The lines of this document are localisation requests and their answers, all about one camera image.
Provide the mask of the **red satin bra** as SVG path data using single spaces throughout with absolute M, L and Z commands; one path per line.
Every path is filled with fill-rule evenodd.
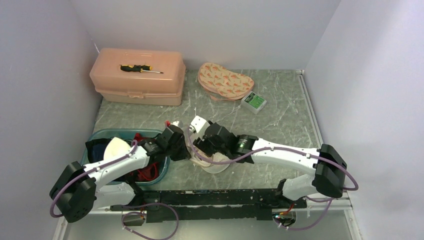
M 151 182 L 160 176 L 165 167 L 165 162 L 155 162 L 144 168 L 132 171 L 129 175 L 134 178 L 136 182 Z

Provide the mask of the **floral mesh laundry bag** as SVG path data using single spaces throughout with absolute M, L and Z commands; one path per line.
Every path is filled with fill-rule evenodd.
M 240 100 L 255 84 L 249 76 L 211 62 L 199 68 L 196 80 L 214 101 Z

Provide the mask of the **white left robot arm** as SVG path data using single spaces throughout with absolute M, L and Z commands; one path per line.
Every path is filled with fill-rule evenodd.
M 120 206 L 137 210 L 144 203 L 144 193 L 129 174 L 162 160 L 188 158 L 184 132 L 171 124 L 155 138 L 134 139 L 116 156 L 86 165 L 74 161 L 50 190 L 49 214 L 74 223 L 93 209 Z

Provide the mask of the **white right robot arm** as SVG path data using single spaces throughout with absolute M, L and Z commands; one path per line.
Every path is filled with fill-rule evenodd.
M 195 154 L 213 164 L 211 157 L 220 153 L 228 157 L 224 164 L 273 164 L 302 172 L 299 177 L 283 179 L 275 194 L 276 203 L 289 207 L 294 201 L 320 193 L 329 198 L 340 198 L 345 191 L 347 164 L 329 144 L 320 148 L 300 148 L 277 144 L 254 135 L 237 135 L 225 127 L 206 122 L 192 123 L 188 131 L 199 136 L 191 142 Z

